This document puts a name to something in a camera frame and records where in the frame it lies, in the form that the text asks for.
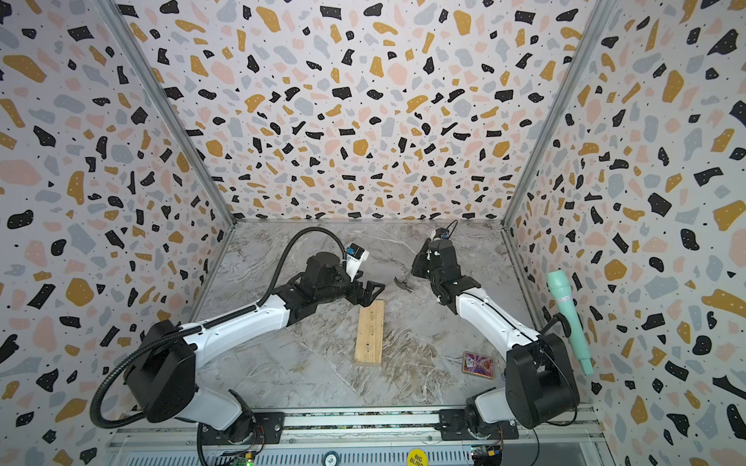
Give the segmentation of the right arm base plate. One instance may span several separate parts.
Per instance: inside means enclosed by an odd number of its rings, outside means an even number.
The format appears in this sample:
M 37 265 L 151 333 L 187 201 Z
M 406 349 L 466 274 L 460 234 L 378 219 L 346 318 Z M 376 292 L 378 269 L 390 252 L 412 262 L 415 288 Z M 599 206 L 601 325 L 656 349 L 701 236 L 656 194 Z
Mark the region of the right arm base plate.
M 435 428 L 443 441 L 489 441 L 517 440 L 518 425 L 515 421 L 499 421 L 487 424 L 478 421 L 476 415 L 466 407 L 438 411 Z

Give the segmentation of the steel claw hammer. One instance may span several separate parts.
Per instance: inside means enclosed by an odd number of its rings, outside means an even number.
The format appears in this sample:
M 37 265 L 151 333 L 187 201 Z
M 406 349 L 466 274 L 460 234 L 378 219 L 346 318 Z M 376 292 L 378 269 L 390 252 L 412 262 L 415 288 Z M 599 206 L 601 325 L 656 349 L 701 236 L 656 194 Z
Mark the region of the steel claw hammer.
M 411 274 L 407 274 L 402 278 L 394 278 L 394 284 L 397 287 L 410 293 L 414 293 L 416 290 L 418 290 L 424 282 L 425 280 L 423 278 L 415 277 Z

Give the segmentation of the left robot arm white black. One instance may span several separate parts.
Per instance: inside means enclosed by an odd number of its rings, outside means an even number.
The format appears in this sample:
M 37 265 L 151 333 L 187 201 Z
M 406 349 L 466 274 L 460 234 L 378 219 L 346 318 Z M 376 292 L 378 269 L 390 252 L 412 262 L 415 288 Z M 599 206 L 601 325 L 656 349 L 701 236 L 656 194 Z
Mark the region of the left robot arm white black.
M 319 252 L 308 259 L 304 272 L 273 289 L 261 306 L 250 305 L 185 326 L 169 320 L 154 325 L 146 344 L 169 337 L 175 340 L 138 356 L 124 373 L 125 384 L 147 421 L 193 421 L 223 433 L 230 442 L 246 440 L 256 425 L 253 410 L 233 390 L 222 394 L 198 386 L 198 370 L 258 336 L 312 316 L 322 304 L 345 299 L 361 307 L 371 305 L 385 287 L 363 283 L 360 265 L 355 259 L 346 267 L 335 254 Z

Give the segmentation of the purple card box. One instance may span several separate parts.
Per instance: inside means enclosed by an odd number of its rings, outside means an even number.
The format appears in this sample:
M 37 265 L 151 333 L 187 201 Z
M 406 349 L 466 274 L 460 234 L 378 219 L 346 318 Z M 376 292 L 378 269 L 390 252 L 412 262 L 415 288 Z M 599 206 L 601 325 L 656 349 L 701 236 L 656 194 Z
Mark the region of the purple card box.
M 495 378 L 495 359 L 491 356 L 479 355 L 479 353 L 473 351 L 465 351 L 462 355 L 462 373 L 493 380 Z

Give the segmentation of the yellow round sticker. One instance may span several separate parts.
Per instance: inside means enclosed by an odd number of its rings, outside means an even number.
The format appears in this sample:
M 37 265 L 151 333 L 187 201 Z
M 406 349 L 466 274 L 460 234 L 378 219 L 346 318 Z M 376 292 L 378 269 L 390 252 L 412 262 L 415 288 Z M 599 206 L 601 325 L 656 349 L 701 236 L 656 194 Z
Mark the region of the yellow round sticker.
M 424 450 L 413 449 L 408 452 L 406 464 L 408 466 L 428 466 L 429 458 Z

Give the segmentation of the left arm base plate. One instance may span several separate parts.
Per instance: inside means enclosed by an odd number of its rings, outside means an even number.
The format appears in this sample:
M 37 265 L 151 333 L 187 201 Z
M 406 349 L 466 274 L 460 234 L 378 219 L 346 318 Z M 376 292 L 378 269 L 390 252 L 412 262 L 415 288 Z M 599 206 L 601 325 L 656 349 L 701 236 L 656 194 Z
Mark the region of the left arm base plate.
M 286 413 L 282 411 L 254 412 L 252 417 L 242 415 L 231 427 L 223 431 L 203 425 L 198 428 L 198 438 L 203 446 L 247 449 L 278 445 L 285 420 Z

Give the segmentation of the light wooden block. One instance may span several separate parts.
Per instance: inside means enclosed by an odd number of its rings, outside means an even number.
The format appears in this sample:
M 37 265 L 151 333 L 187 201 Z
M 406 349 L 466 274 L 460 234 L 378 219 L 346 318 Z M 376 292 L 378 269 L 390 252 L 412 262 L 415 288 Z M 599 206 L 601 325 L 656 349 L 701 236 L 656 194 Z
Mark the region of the light wooden block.
M 374 301 L 359 311 L 354 361 L 361 365 L 382 364 L 385 302 Z

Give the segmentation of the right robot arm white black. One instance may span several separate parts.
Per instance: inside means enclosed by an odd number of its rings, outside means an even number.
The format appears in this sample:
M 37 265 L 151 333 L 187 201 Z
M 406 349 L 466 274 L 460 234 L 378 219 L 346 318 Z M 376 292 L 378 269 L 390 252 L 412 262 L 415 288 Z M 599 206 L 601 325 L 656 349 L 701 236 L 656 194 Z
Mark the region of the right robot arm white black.
M 428 280 L 438 303 L 474 325 L 505 361 L 503 388 L 466 401 L 465 421 L 473 434 L 485 435 L 503 421 L 532 429 L 577 409 L 580 395 L 565 342 L 547 329 L 525 326 L 464 275 L 444 228 L 425 240 L 411 275 Z

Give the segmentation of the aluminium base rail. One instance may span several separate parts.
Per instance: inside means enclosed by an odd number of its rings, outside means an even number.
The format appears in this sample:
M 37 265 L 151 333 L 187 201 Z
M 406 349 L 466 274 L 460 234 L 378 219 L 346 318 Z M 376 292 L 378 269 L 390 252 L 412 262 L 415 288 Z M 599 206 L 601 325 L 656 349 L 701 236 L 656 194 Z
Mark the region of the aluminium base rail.
M 407 465 L 421 449 L 429 465 L 612 465 L 594 410 L 581 405 L 532 429 L 517 421 L 517 440 L 443 441 L 438 411 L 457 406 L 270 409 L 285 412 L 278 445 L 203 446 L 197 424 L 139 421 L 118 430 L 104 465 Z

